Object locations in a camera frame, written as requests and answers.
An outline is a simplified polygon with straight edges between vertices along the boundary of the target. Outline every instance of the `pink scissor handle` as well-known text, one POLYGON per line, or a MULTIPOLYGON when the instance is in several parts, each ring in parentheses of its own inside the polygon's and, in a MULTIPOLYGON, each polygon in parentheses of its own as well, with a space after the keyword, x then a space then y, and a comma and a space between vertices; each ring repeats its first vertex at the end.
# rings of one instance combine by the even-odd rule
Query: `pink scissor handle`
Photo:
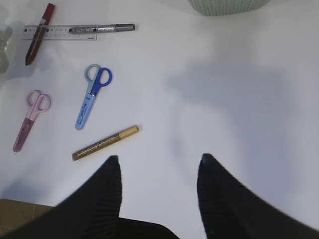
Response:
POLYGON ((51 98, 50 98, 50 96, 43 94, 39 90, 34 90, 34 91, 31 91, 27 95, 26 103, 29 105, 29 109, 28 109, 25 117, 32 120, 32 121, 35 121, 35 119, 37 118, 39 113, 46 112, 51 107, 51 98), (36 96, 35 96, 35 100, 33 102, 32 96, 34 94, 36 96), (44 108, 41 108, 41 105, 42 105, 44 100, 47 100, 48 102, 47 102, 47 104, 45 104, 44 108))

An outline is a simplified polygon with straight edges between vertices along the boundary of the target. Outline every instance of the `red marker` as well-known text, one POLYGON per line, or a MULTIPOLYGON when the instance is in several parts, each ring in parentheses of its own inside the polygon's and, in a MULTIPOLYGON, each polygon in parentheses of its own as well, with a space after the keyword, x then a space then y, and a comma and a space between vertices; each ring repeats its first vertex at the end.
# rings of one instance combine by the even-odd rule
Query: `red marker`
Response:
MULTIPOLYGON (((46 10, 44 12, 44 15, 40 21, 39 26, 47 26, 49 25, 52 16, 53 16, 53 12, 55 9, 55 5, 53 4, 48 4, 48 6, 46 7, 46 10)), ((38 27, 35 31, 35 34, 33 36, 33 40, 31 42, 31 45, 29 47, 28 53, 25 56, 25 65, 28 66, 30 65, 34 59, 36 54, 38 53, 38 50, 40 48, 40 45, 42 43, 42 39, 43 36, 45 34, 46 31, 46 27, 38 27)))

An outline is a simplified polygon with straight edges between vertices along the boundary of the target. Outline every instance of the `scissors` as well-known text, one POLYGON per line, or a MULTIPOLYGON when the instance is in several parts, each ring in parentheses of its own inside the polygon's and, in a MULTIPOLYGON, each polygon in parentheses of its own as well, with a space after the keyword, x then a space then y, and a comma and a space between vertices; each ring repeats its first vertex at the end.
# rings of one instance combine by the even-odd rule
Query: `scissors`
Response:
POLYGON ((86 81, 88 82, 88 89, 86 91, 86 95, 84 97, 84 101, 83 101, 78 119, 76 120, 76 123, 75 123, 75 128, 77 130, 81 130, 84 127, 86 120, 88 119, 91 109, 94 105, 94 102, 99 90, 102 87, 108 86, 111 83, 113 75, 111 70, 109 70, 108 68, 100 67, 99 65, 93 64, 88 66, 85 69, 84 77, 86 81), (90 70, 92 68, 97 68, 97 71, 93 79, 89 76, 90 70), (104 71, 107 71, 109 73, 109 79, 107 82, 101 83, 101 79, 102 79, 102 75, 104 71))
POLYGON ((21 151, 23 144, 28 137, 28 134, 38 115, 49 110, 51 106, 51 99, 50 96, 43 94, 41 91, 34 90, 27 95, 26 103, 28 104, 29 109, 25 115, 21 129, 15 140, 13 146, 14 152, 21 151))

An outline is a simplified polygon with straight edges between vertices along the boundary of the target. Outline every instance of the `gold marker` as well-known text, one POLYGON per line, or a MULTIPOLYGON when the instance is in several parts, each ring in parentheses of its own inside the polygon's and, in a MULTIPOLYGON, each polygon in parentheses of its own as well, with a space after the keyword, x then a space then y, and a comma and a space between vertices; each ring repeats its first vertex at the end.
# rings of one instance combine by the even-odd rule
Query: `gold marker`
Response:
POLYGON ((128 129, 125 129, 121 132, 118 132, 110 137, 107 137, 97 143, 94 143, 93 145, 90 145, 86 148, 83 148, 75 153, 72 154, 73 161, 79 160, 80 158, 83 158, 87 155, 90 155, 91 153, 94 153, 96 151, 99 151, 102 148, 105 148, 113 143, 116 143, 118 141, 121 141, 124 138, 127 138, 137 132, 139 132, 140 129, 137 125, 132 126, 128 129))

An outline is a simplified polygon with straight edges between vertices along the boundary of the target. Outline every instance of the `white table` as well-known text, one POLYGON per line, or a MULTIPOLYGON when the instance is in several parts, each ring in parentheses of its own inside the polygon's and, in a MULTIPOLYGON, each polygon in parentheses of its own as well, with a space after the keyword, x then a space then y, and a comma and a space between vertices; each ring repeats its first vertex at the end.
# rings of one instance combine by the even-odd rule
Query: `white table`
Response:
POLYGON ((0 93, 0 197, 57 205, 116 154, 122 217, 162 224, 181 239, 205 238, 196 180, 209 152, 264 200, 319 229, 318 0, 273 0, 221 17, 201 16, 187 0, 52 3, 54 25, 138 28, 99 41, 44 42, 26 67, 30 42, 20 30, 38 24, 47 2, 0 2, 14 29, 0 93), (77 131, 83 72, 93 63, 110 68, 114 81, 77 131), (34 89, 50 94, 52 106, 13 153, 34 89), (72 162, 74 151, 133 124, 139 134, 72 162))

